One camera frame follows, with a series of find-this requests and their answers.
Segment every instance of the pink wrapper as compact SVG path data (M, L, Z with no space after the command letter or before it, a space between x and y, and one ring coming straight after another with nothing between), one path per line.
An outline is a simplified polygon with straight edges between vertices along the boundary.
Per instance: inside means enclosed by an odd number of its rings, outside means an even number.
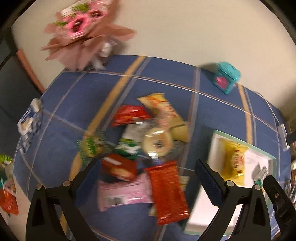
M140 174L133 182L105 183L99 181L98 205L100 211L109 207L151 203L151 185L146 173Z

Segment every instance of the blue tablecloth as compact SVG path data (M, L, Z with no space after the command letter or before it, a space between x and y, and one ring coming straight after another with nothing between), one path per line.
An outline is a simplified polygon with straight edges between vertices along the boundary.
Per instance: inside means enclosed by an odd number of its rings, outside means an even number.
M241 85L234 87L229 95L223 94L211 84L213 75L175 61L128 55L114 56L103 72L63 71L42 96L42 125L32 146L24 155L16 152L14 175L18 183L31 199L38 183L56 187L73 178L80 167L77 159L73 162L77 155L76 140L81 139L86 130L104 129L107 141L116 144L123 131L121 127L110 126L117 107L139 105L136 98L162 92L180 116L189 122L191 141L178 162L184 175L194 173L198 158L207 158L216 129L276 157L275 178L283 186L284 181L290 179L291 155L282 150L275 119L265 102ZM275 107L273 111L283 122L281 112ZM186 192L192 198L196 195L192 184ZM77 205L100 240L198 239L184 234L176 223L158 227L156 218L147 215L151 204L126 205L99 212L96 184L91 186L87 197L77 201ZM269 212L274 235L278 227L272 207Z

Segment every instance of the white tray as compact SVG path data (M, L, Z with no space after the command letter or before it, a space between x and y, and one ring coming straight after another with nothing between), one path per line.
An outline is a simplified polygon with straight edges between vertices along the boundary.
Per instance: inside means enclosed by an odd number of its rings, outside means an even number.
M250 145L240 139L237 139L233 136L230 136L226 133L215 130L212 138L211 148L208 157L208 165L216 172L221 173L224 166L225 159L225 150L224 143L219 141L220 139L230 139L232 141L238 142L245 146L248 146L249 149L245 153L245 179L244 184L245 187L251 188L254 185L253 176L256 174L254 172L255 168L262 168L266 166L268 169L268 173L275 176L275 162L276 159L272 155L268 154L265 151L260 150L259 148ZM268 196L265 194L265 200L267 202L267 206L270 205L270 200ZM242 205L237 205L232 219L226 229L224 235L231 235L235 224L238 220ZM212 205L209 200L205 190L203 187L200 187L200 190L197 194L194 206L191 211L191 215L187 221L187 223L183 226L184 233L193 234L193 235L201 235L210 224L215 214L218 211L218 207Z

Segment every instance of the barcode label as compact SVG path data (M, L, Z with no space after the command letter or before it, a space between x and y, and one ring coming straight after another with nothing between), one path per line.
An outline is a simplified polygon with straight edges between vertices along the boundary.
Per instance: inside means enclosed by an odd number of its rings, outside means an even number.
M109 206L127 204L126 196L108 197Z

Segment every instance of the wall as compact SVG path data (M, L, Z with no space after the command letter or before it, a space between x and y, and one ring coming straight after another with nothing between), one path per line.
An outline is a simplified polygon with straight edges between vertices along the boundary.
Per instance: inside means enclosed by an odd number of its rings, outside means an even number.
M14 24L44 87L63 69L44 59L42 33L54 13L73 0L37 0ZM241 84L260 92L289 116L296 93L296 46L284 26L259 0L123 0L115 23L138 31L123 54L146 55L196 66L228 61L242 73Z

